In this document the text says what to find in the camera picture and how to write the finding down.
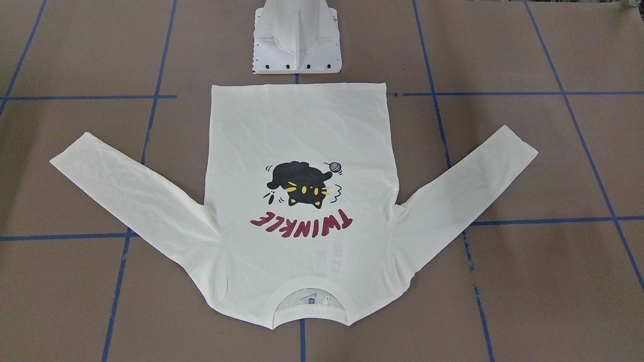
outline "cardboard surface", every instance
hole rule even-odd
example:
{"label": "cardboard surface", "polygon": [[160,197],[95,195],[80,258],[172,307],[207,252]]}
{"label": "cardboard surface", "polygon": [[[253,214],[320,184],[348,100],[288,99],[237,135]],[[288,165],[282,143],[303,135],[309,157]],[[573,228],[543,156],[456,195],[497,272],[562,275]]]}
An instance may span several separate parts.
{"label": "cardboard surface", "polygon": [[[644,355],[636,9],[329,0],[343,71],[294,77],[251,74],[262,0],[174,12],[172,1],[48,1],[39,17],[42,5],[0,3],[0,360]],[[455,164],[501,124],[540,154],[397,301],[353,327],[307,319],[273,332],[211,310],[177,264],[126,238],[48,163],[85,131],[135,160],[145,145],[146,165],[201,202],[210,85],[293,82],[387,82],[400,202],[447,169],[446,151]]]}

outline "white plastic fixture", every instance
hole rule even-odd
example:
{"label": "white plastic fixture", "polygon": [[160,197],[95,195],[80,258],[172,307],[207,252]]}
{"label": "white plastic fixture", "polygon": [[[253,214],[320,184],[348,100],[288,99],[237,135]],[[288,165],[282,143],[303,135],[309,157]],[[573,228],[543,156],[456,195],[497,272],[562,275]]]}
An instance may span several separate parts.
{"label": "white plastic fixture", "polygon": [[266,0],[255,11],[252,71],[337,73],[342,68],[337,11],[326,0]]}

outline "shirt sleeve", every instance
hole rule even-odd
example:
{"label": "shirt sleeve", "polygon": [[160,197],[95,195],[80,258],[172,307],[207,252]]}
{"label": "shirt sleeve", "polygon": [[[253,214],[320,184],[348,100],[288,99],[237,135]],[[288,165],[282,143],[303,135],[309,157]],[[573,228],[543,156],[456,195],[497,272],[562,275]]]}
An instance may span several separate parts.
{"label": "shirt sleeve", "polygon": [[50,161],[92,199],[181,265],[213,305],[227,290],[222,239],[210,212],[146,166],[85,133]]}
{"label": "shirt sleeve", "polygon": [[501,195],[537,155],[507,126],[402,205],[392,229],[390,270],[406,290],[412,276]]}

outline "blue painter's tape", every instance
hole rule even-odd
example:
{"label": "blue painter's tape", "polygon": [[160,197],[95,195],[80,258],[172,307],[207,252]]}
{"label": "blue painter's tape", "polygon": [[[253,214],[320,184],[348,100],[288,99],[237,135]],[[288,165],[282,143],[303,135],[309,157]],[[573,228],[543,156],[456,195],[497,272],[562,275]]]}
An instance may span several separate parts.
{"label": "blue painter's tape", "polygon": [[167,27],[166,43],[163,49],[163,56],[161,56],[161,65],[159,66],[159,74],[156,79],[155,98],[152,101],[150,120],[147,122],[146,140],[143,142],[143,152],[141,154],[141,164],[143,165],[146,164],[147,144],[150,142],[150,132],[152,132],[152,125],[154,124],[154,121],[155,121],[156,104],[158,101],[159,92],[161,90],[161,80],[163,79],[164,68],[166,67],[167,49],[170,47],[170,36],[172,34],[172,25],[175,21],[175,12],[176,12],[176,0],[172,2],[172,11],[170,13],[170,23],[168,24],[168,27]]}
{"label": "blue painter's tape", "polygon": [[451,167],[450,151],[447,145],[447,139],[445,137],[445,130],[443,129],[443,125],[442,125],[442,117],[440,116],[440,109],[439,109],[439,100],[436,97],[434,80],[433,80],[433,77],[431,76],[430,58],[427,55],[427,48],[425,47],[425,38],[422,35],[421,20],[418,16],[418,6],[416,5],[416,0],[412,0],[412,5],[413,5],[414,16],[416,17],[416,27],[418,28],[418,36],[421,40],[422,54],[425,58],[425,68],[427,69],[427,78],[429,79],[429,82],[430,82],[431,97],[434,102],[434,110],[436,111],[436,120],[439,123],[440,139],[442,140],[443,146],[445,148],[445,160],[447,162],[447,167]]}
{"label": "blue painter's tape", "polygon": [[541,32],[539,31],[539,27],[536,24],[535,17],[532,15],[532,11],[530,10],[530,6],[528,5],[528,2],[525,2],[524,4],[526,6],[527,13],[530,16],[530,20],[532,21],[532,24],[535,27],[536,35],[539,38],[539,41],[541,42],[541,47],[544,49],[545,56],[548,58],[548,63],[550,64],[550,68],[552,68],[554,78],[556,79],[557,84],[559,85],[559,89],[563,93],[563,97],[564,97],[563,100],[565,101],[565,105],[568,108],[568,112],[570,113],[570,117],[573,120],[574,128],[577,130],[577,134],[579,136],[579,139],[582,142],[583,150],[586,152],[586,157],[588,158],[588,162],[590,162],[590,164],[591,164],[592,172],[595,175],[595,179],[597,179],[597,184],[599,184],[601,194],[603,195],[604,200],[606,201],[606,206],[608,206],[608,210],[610,211],[612,219],[613,219],[613,221],[615,223],[615,228],[617,228],[617,232],[618,232],[618,234],[619,234],[619,236],[621,238],[621,242],[624,245],[624,249],[626,250],[626,253],[627,253],[628,257],[629,257],[630,264],[631,264],[631,266],[633,268],[633,271],[635,272],[635,275],[638,278],[639,286],[641,287],[642,291],[644,292],[644,280],[642,279],[642,275],[639,272],[638,265],[635,262],[635,259],[633,258],[633,255],[632,255],[632,253],[630,251],[629,243],[626,241],[626,237],[624,237],[624,233],[621,230],[620,223],[619,223],[619,221],[617,221],[617,217],[615,215],[615,210],[612,208],[612,204],[611,204],[611,201],[610,201],[610,199],[608,197],[608,193],[606,192],[606,189],[604,188],[603,182],[601,181],[599,171],[597,170],[597,167],[595,166],[595,162],[592,160],[591,152],[588,149],[586,141],[585,141],[585,139],[583,137],[582,130],[579,127],[579,123],[577,123],[577,118],[574,116],[573,107],[570,105],[570,102],[568,101],[568,96],[566,95],[566,92],[563,89],[564,86],[562,85],[561,79],[559,78],[559,74],[557,74],[557,70],[554,67],[554,62],[553,62],[553,60],[552,60],[552,58],[550,56],[550,53],[548,52],[548,48],[545,46],[544,38],[541,36]]}
{"label": "blue painter's tape", "polygon": [[130,236],[131,236],[131,230],[128,229],[125,237],[125,243],[123,244],[123,254],[121,255],[120,267],[118,268],[117,286],[116,286],[116,289],[114,290],[114,300],[112,301],[112,311],[109,315],[108,332],[105,335],[105,345],[103,346],[103,358],[101,359],[102,362],[107,362],[108,360],[109,344],[111,343],[111,340],[112,340],[112,332],[114,331],[114,321],[116,320],[116,317],[117,317],[118,297],[120,296],[120,288],[121,288],[121,284],[123,283],[123,274],[125,273],[125,262],[128,257]]}
{"label": "blue painter's tape", "polygon": [[499,221],[475,221],[470,226],[488,225],[525,225],[525,224],[567,224],[574,222],[606,222],[613,221],[612,217],[606,218],[562,218],[562,219],[528,219],[528,220],[499,220]]}
{"label": "blue painter's tape", "polygon": [[403,97],[452,97],[481,95],[644,95],[644,91],[439,91],[403,93]]}
{"label": "blue painter's tape", "polygon": [[304,318],[299,320],[299,360],[300,362],[307,362],[307,336]]}
{"label": "blue painter's tape", "polygon": [[0,242],[124,238],[125,233],[0,236]]}
{"label": "blue painter's tape", "polygon": [[24,58],[27,56],[29,47],[32,45],[33,36],[36,34],[36,30],[38,29],[40,20],[43,18],[44,6],[46,4],[47,4],[47,0],[43,0],[41,8],[38,11],[38,16],[36,17],[36,22],[33,24],[32,32],[29,35],[29,39],[27,40],[27,43],[24,46],[23,54],[20,56],[20,60],[18,60],[18,65],[15,67],[14,75],[11,77],[11,81],[9,82],[9,87],[6,90],[5,97],[3,98],[2,103],[0,104],[0,115],[2,115],[2,113],[5,111],[6,102],[9,100],[9,96],[11,95],[11,90],[14,88],[15,80],[18,78],[18,73],[20,73],[20,68],[22,68],[23,66]]}
{"label": "blue painter's tape", "polygon": [[463,244],[465,245],[465,253],[468,255],[469,271],[474,272],[474,259],[472,259],[472,254],[469,251],[467,231],[463,231],[462,235],[463,235]]}
{"label": "blue painter's tape", "polygon": [[635,221],[644,220],[644,216],[618,216],[616,219],[618,221]]}
{"label": "blue painter's tape", "polygon": [[106,100],[106,99],[176,99],[178,95],[63,95],[45,97],[9,97],[8,100]]}
{"label": "blue painter's tape", "polygon": [[477,296],[478,313],[480,314],[480,317],[481,317],[481,323],[483,324],[483,333],[485,334],[485,342],[486,342],[486,345],[488,346],[489,362],[494,362],[494,351],[492,350],[492,342],[489,338],[488,321],[485,317],[485,312],[483,311],[483,304],[481,303],[481,295],[478,292],[478,287],[476,284],[474,284],[474,294]]}

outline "black cat graphic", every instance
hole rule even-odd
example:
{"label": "black cat graphic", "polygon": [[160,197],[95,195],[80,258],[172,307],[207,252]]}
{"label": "black cat graphic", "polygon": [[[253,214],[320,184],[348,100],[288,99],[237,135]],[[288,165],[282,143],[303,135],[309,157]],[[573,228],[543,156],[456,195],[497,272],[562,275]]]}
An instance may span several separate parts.
{"label": "black cat graphic", "polygon": [[324,182],[331,176],[331,171],[322,173],[310,167],[308,162],[292,161],[275,166],[273,180],[266,186],[271,190],[283,188],[289,194],[289,206],[301,203],[311,204],[319,209],[324,197],[329,194]]}

